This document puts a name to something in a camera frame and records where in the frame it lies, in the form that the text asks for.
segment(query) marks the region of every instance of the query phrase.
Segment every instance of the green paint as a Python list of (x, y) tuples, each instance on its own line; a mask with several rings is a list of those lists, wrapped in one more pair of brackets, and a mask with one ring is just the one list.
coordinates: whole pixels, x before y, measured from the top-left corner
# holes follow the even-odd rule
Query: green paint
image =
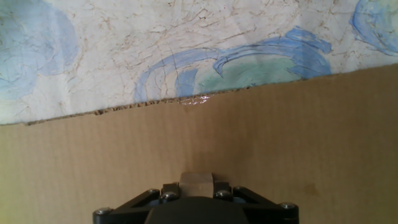
[(213, 69), (197, 75), (195, 93), (232, 90), (268, 83), (291, 82), (301, 79), (287, 69), (295, 66), (288, 58), (275, 55), (253, 55), (228, 62), (223, 77)]

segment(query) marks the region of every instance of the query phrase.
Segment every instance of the cardboard box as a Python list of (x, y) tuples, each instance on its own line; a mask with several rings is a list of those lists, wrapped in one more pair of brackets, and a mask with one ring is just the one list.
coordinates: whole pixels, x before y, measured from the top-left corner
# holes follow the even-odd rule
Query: cardboard box
[(0, 127), (0, 223), (91, 223), (213, 172), (302, 223), (395, 223), (398, 65), (101, 116)]

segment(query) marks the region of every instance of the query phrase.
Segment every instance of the blue paint swirl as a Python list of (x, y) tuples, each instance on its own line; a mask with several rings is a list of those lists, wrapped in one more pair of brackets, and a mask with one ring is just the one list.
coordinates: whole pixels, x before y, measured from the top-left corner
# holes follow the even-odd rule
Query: blue paint swirl
[[(293, 61), (295, 66), (286, 69), (290, 73), (297, 74), (302, 78), (329, 75), (331, 74), (330, 64), (321, 52), (328, 54), (330, 51), (331, 44), (318, 39), (314, 34), (300, 27), (290, 30), (284, 37), (270, 38), (255, 44), (242, 45), (232, 49), (186, 50), (164, 58), (145, 71), (136, 84), (134, 100), (136, 103), (145, 102), (148, 100), (148, 93), (160, 98), (160, 87), (167, 74), (180, 68), (192, 66), (195, 62), (208, 59), (216, 60), (213, 68), (221, 77), (228, 75), (223, 73), (224, 64), (250, 55), (278, 55), (287, 57)], [(155, 74), (155, 70), (160, 68), (163, 72)], [(198, 69), (192, 70), (191, 68), (186, 72), (179, 73), (175, 82), (177, 96), (193, 95), (197, 72)]]
[(68, 17), (41, 0), (0, 0), (0, 99), (32, 93), (37, 74), (58, 75), (78, 53)]
[(177, 90), (177, 96), (192, 96), (195, 83), (195, 77), (197, 75), (198, 69), (194, 68), (192, 70), (183, 71), (179, 73), (178, 77), (175, 79), (175, 88)]
[(349, 23), (357, 39), (386, 55), (398, 55), (398, 1), (360, 0)]

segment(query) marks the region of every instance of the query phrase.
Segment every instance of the screw head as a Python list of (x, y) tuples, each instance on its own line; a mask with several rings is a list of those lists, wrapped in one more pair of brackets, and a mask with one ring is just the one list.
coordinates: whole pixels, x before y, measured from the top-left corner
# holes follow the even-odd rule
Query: screw head
[(280, 206), (281, 206), (282, 208), (284, 208), (284, 209), (291, 209), (291, 208), (296, 207), (296, 205), (293, 204), (292, 202), (284, 202), (284, 203), (281, 203)]
[(244, 189), (244, 187), (242, 187), (242, 186), (236, 186), (236, 187), (234, 187), (234, 190), (241, 190), (241, 189)]
[(106, 208), (100, 208), (100, 209), (96, 210), (95, 213), (96, 213), (97, 215), (105, 215), (105, 214), (107, 214), (107, 213), (109, 213), (109, 212), (111, 212), (111, 211), (112, 211), (111, 208), (106, 207)]
[(159, 192), (159, 190), (157, 190), (157, 189), (149, 189), (148, 192), (151, 193), (151, 194), (154, 194), (154, 193)]
[(218, 198), (223, 198), (223, 197), (227, 197), (230, 196), (231, 192), (227, 191), (227, 190), (219, 190), (216, 192), (215, 196)]
[(164, 192), (161, 196), (161, 199), (170, 199), (170, 198), (174, 198), (177, 195), (174, 192)]

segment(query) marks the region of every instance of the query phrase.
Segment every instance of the black metal bracket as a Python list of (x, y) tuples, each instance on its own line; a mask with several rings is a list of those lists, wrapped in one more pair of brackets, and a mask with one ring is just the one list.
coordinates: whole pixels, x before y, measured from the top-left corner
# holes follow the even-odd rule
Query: black metal bracket
[[(162, 212), (163, 208), (172, 212)], [(299, 224), (299, 208), (292, 203), (276, 204), (245, 187), (232, 190), (227, 182), (215, 182), (213, 198), (180, 198), (178, 184), (164, 184), (162, 190), (147, 190), (114, 210), (102, 208), (93, 213), (94, 224), (158, 223), (155, 220), (173, 220), (174, 224), (180, 224), (198, 223), (203, 218), (209, 224), (220, 220)]]

